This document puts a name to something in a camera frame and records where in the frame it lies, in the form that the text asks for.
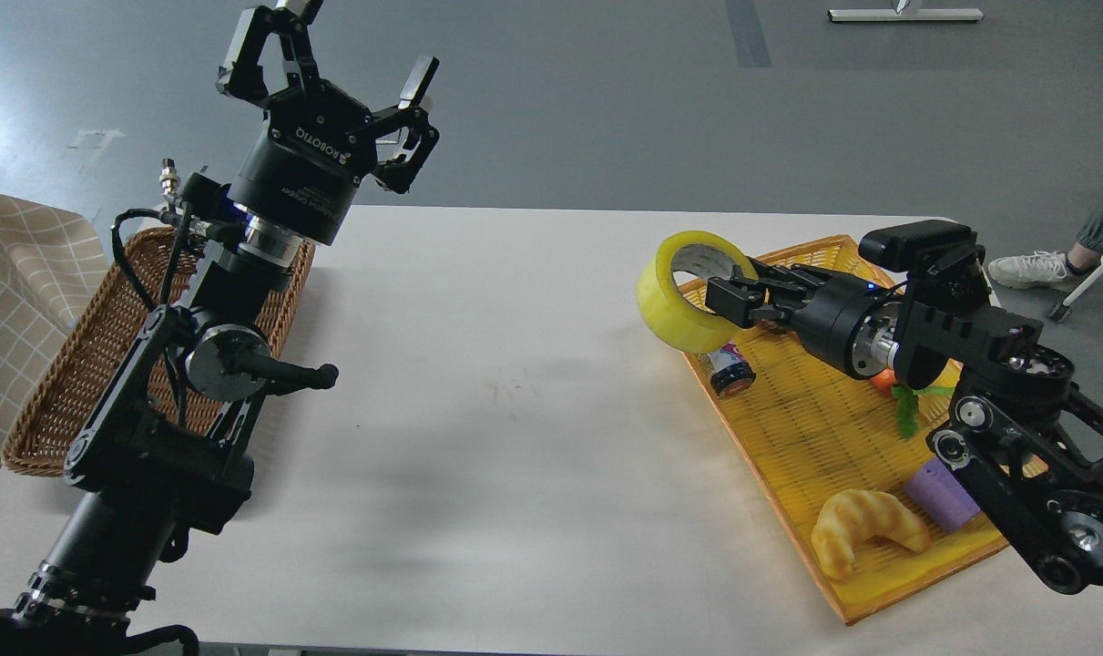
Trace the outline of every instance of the beige fabric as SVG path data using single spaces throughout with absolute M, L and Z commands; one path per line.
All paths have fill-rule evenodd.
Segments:
M 0 461 L 26 397 L 107 269 L 88 221 L 0 195 Z

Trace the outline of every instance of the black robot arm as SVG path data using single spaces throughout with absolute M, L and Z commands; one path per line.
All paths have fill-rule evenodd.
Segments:
M 234 184 L 194 173 L 178 192 L 175 166 L 164 161 L 168 208 L 159 216 L 176 238 L 159 300 L 139 292 L 147 320 L 65 458 L 66 480 L 85 498 L 26 592 L 0 610 L 0 654 L 131 654 L 173 639 L 185 655 L 197 653 L 188 627 L 128 637 L 128 614 L 154 599 L 151 570 L 183 557 L 190 528 L 222 531 L 250 497 L 246 451 L 264 399 L 336 379 L 333 365 L 272 358 L 255 320 L 268 294 L 288 286 L 302 243 L 331 244 L 363 175 L 409 190 L 438 138 L 421 107 L 437 60 L 422 57 L 397 105 L 371 112 L 318 75 L 307 25 L 320 7 L 280 0 L 239 20 L 217 87 L 263 108 L 264 129 Z M 275 95 L 259 67 L 271 34 L 289 83 Z M 405 132 L 398 153 L 377 161 L 377 140 L 397 130 Z M 168 302 L 178 255 L 194 246 L 196 272 Z M 205 434 L 189 429 L 182 411 L 172 420 L 154 407 L 147 381 L 160 361 L 178 407 L 185 390 L 222 404 Z
M 964 225 L 877 229 L 860 255 L 907 273 L 903 293 L 752 260 L 758 278 L 737 269 L 709 279 L 705 303 L 742 329 L 760 320 L 791 329 L 806 353 L 855 378 L 892 368 L 921 389 L 949 358 L 962 363 L 929 448 L 1046 585 L 1064 594 L 1103 585 L 1103 456 L 1086 459 L 1059 422 L 1068 412 L 1103 439 L 1103 410 L 1072 383 L 1072 363 L 1038 344 L 1039 321 L 990 304 L 984 250 Z

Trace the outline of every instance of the orange vegetable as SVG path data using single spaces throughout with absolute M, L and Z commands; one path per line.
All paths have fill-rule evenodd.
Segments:
M 896 384 L 896 372 L 893 369 L 884 369 L 875 377 L 870 378 L 870 384 L 876 387 L 877 390 L 884 391 L 885 395 L 891 396 L 891 386 Z

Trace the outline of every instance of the wicker basket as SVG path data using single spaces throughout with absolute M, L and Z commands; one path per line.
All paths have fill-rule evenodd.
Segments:
M 848 236 L 792 246 L 758 259 L 768 265 L 821 266 L 880 286 L 891 283 L 882 270 L 859 257 Z M 681 290 L 690 302 L 704 302 L 702 280 Z M 946 418 L 951 395 L 919 397 L 921 428 L 904 440 L 898 434 L 896 402 L 869 383 L 810 356 L 796 336 L 756 327 L 738 333 L 735 342 L 758 373 L 750 389 L 735 397 L 718 399 L 698 357 L 685 357 L 758 475 L 814 582 L 843 622 L 854 624 L 1006 547 L 1006 539 L 984 515 L 952 535 L 928 523 L 933 546 L 927 552 L 913 555 L 889 541 L 867 541 L 855 549 L 854 576 L 846 581 L 827 578 L 814 557 L 810 531 L 823 503 L 837 491 L 887 491 L 927 517 L 903 485 L 933 455 L 924 437 Z M 954 386 L 959 377 L 954 363 L 949 363 L 938 386 Z
M 148 290 L 160 287 L 172 243 L 172 228 L 151 228 L 136 235 L 127 245 L 127 259 Z M 285 347 L 312 265 L 312 244 L 306 241 L 292 261 L 288 290 L 272 291 L 256 320 L 260 331 L 268 336 L 274 356 L 280 356 Z M 171 301 L 183 293 L 194 267 L 196 257 L 183 254 Z M 133 293 L 129 281 L 117 267 L 111 267 L 6 440 L 2 461 L 10 470 L 34 476 L 61 476 L 69 443 L 117 373 L 146 318 L 147 308 Z M 161 362 L 151 370 L 148 391 L 159 399 L 157 408 L 175 419 L 175 399 Z M 188 427 L 205 432 L 218 408 L 218 401 L 189 391 Z

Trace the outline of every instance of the yellow plastic tray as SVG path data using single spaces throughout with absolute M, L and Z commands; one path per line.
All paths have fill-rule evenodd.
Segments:
M 845 235 L 758 259 L 768 265 L 822 266 L 881 286 L 891 283 L 884 270 L 859 257 L 855 241 Z M 690 302 L 704 302 L 702 280 L 682 286 L 681 291 Z M 685 357 L 758 475 L 814 582 L 847 626 L 1006 547 L 1004 536 L 984 515 L 946 535 L 903 491 L 919 466 L 933 456 L 924 438 L 946 417 L 951 395 L 919 397 L 919 431 L 904 440 L 897 429 L 892 399 L 870 383 L 849 378 L 811 357 L 792 333 L 775 335 L 754 327 L 738 333 L 736 341 L 758 380 L 733 398 L 718 399 L 697 356 Z M 949 363 L 935 386 L 954 386 L 959 377 L 954 363 Z M 854 576 L 846 581 L 827 578 L 810 547 L 810 531 L 826 498 L 847 488 L 896 495 L 928 519 L 933 546 L 914 555 L 891 541 L 867 541 L 855 549 Z

